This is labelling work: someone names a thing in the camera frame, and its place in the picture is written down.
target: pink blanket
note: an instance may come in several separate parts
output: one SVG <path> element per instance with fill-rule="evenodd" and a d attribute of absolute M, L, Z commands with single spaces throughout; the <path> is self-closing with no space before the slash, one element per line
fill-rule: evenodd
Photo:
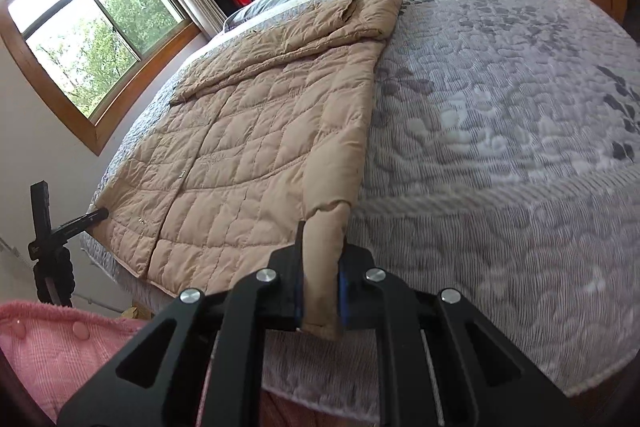
<path fill-rule="evenodd" d="M 55 422 L 65 402 L 144 325 L 134 319 L 14 301 L 0 305 L 0 349 L 25 389 Z M 347 424 L 263 391 L 260 425 Z"/>

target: bed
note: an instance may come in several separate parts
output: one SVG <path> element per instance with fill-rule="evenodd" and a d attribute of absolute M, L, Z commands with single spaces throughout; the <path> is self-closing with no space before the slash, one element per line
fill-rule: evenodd
<path fill-rule="evenodd" d="M 317 0 L 289 0 L 187 63 Z M 176 73 L 136 120 L 97 193 L 164 115 Z M 348 239 L 423 291 L 460 289 L 565 393 L 598 385 L 640 341 L 640 52 L 589 0 L 404 0 L 376 69 L 364 181 Z M 90 236 L 136 301 L 171 299 Z M 263 386 L 375 421 L 372 333 L 275 333 Z"/>

